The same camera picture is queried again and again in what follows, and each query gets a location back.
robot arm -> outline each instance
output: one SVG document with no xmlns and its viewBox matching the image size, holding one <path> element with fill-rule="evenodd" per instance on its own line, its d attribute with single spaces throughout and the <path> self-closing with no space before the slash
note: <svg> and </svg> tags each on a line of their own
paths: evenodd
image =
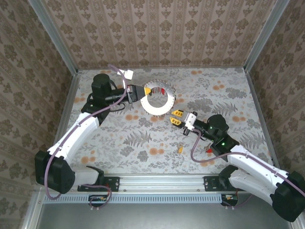
<svg viewBox="0 0 305 229">
<path fill-rule="evenodd" d="M 44 175 L 47 163 L 50 157 L 55 154 L 56 150 L 58 150 L 58 148 L 60 149 L 56 152 L 55 158 L 49 169 L 48 187 L 62 194 L 67 193 L 72 186 L 84 184 L 100 185 L 98 184 L 98 181 L 103 178 L 103 171 L 100 169 L 85 167 L 73 171 L 70 164 L 79 147 L 84 143 L 86 138 L 103 123 L 110 110 L 107 109 L 104 112 L 89 118 L 88 116 L 117 102 L 122 97 L 124 89 L 118 89 L 106 74 L 96 75 L 91 87 L 92 93 L 88 96 L 87 103 L 81 109 L 81 114 L 70 130 L 55 145 L 49 148 L 47 152 L 39 151 L 35 156 L 36 181 L 37 183 L 44 185 Z M 128 85 L 127 94 L 121 103 L 139 101 L 150 92 L 151 90 L 149 88 Z"/>
<path fill-rule="evenodd" d="M 181 121 L 173 117 L 170 120 L 174 126 L 184 129 L 184 135 L 188 135 L 189 132 L 199 132 L 201 138 L 212 141 L 211 149 L 216 156 L 230 152 L 237 153 L 223 157 L 231 164 L 221 172 L 227 179 L 220 182 L 224 189 L 233 186 L 245 190 L 265 200 L 282 218 L 290 222 L 304 211 L 304 195 L 285 181 L 286 179 L 292 182 L 304 192 L 304 178 L 297 172 L 289 174 L 251 154 L 228 135 L 229 126 L 222 115 L 213 115 L 205 123 L 196 119 L 196 112 L 177 110 L 172 114 L 181 118 Z"/>
</svg>

small yellow piece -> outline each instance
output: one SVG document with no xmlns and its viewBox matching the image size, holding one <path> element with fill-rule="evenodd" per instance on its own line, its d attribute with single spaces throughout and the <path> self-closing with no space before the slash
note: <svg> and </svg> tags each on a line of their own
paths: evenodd
<svg viewBox="0 0 305 229">
<path fill-rule="evenodd" d="M 170 120 L 171 120 L 171 123 L 175 124 L 175 125 L 180 125 L 182 123 L 181 121 L 179 121 L 178 119 L 175 119 L 173 117 L 170 117 Z"/>
<path fill-rule="evenodd" d="M 182 117 L 183 112 L 179 111 L 179 110 L 175 110 L 172 112 L 172 115 L 177 116 L 177 117 Z"/>
<path fill-rule="evenodd" d="M 145 95 L 148 95 L 150 92 L 152 92 L 151 89 L 148 87 L 144 87 L 144 91 L 145 91 Z"/>
<path fill-rule="evenodd" d="M 181 146 L 181 147 L 179 148 L 179 150 L 178 150 L 178 154 L 181 154 L 181 153 L 182 153 L 182 151 L 183 151 L 183 146 Z"/>
</svg>

white circular object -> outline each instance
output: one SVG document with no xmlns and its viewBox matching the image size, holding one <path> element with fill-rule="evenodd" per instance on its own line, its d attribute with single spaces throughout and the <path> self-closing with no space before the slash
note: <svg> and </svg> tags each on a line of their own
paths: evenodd
<svg viewBox="0 0 305 229">
<path fill-rule="evenodd" d="M 148 87 L 150 89 L 153 89 L 155 87 L 160 87 L 163 88 L 167 93 L 167 102 L 162 107 L 153 107 L 148 102 L 147 96 L 141 99 L 142 107 L 147 113 L 150 113 L 151 115 L 164 115 L 171 110 L 171 108 L 173 107 L 173 103 L 175 102 L 175 95 L 174 95 L 174 89 L 170 85 L 168 85 L 166 82 L 162 80 L 154 80 L 145 84 L 144 87 Z"/>
</svg>

floral wallpaper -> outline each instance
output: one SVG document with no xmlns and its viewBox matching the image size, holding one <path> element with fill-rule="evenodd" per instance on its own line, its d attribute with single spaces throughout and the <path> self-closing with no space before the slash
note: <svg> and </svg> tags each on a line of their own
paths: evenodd
<svg viewBox="0 0 305 229">
<path fill-rule="evenodd" d="M 0 1 L 0 228 L 22 223 L 34 156 L 52 145 L 71 74 L 26 0 Z"/>
<path fill-rule="evenodd" d="M 122 80 L 110 70 L 80 72 L 80 86 L 76 93 L 69 126 L 71 126 L 92 92 L 96 74 L 107 73 L 118 87 Z M 228 133 L 262 160 L 272 163 L 259 122 L 250 88 L 240 68 L 168 68 L 135 69 L 130 84 L 143 85 L 152 79 L 165 80 L 176 93 L 173 110 L 198 112 L 203 121 L 214 114 L 222 114 L 230 129 Z M 162 106 L 167 96 L 149 96 L 153 106 Z M 219 173 L 227 166 L 222 160 L 198 164 L 190 158 L 195 134 L 183 135 L 183 130 L 170 123 L 170 116 L 154 117 L 145 112 L 140 101 L 127 104 L 122 111 L 110 113 L 102 125 L 85 141 L 72 161 L 72 167 L 86 165 L 103 169 L 105 173 L 120 174 L 202 174 Z M 195 158 L 212 157 L 209 141 L 201 141 Z"/>
<path fill-rule="evenodd" d="M 42 0 L 79 69 L 243 66 L 276 0 Z"/>
<path fill-rule="evenodd" d="M 305 1 L 290 0 L 250 71 L 281 166 L 305 176 Z"/>
</svg>

floral tablecloth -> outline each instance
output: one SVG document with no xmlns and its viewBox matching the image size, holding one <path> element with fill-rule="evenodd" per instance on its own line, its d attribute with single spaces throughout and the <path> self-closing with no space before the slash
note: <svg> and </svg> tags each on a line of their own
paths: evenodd
<svg viewBox="0 0 305 229">
<path fill-rule="evenodd" d="M 96 74 L 107 73 L 120 87 L 120 76 L 108 70 L 86 70 L 72 108 L 69 127 L 75 122 Z M 143 85 L 160 79 L 176 89 L 173 110 L 196 111 L 198 119 L 206 121 L 214 114 L 222 114 L 230 127 L 228 133 L 262 160 L 271 163 L 250 88 L 242 68 L 194 69 L 135 69 L 130 84 Z M 165 96 L 153 94 L 153 105 L 162 105 Z M 199 174 L 219 173 L 226 162 L 195 163 L 190 151 L 196 135 L 182 135 L 171 125 L 169 115 L 154 117 L 147 114 L 140 101 L 127 104 L 123 111 L 110 113 L 103 124 L 76 153 L 72 167 L 86 165 L 101 168 L 105 173 L 120 174 Z M 208 159 L 209 141 L 200 141 L 195 158 Z"/>
</svg>

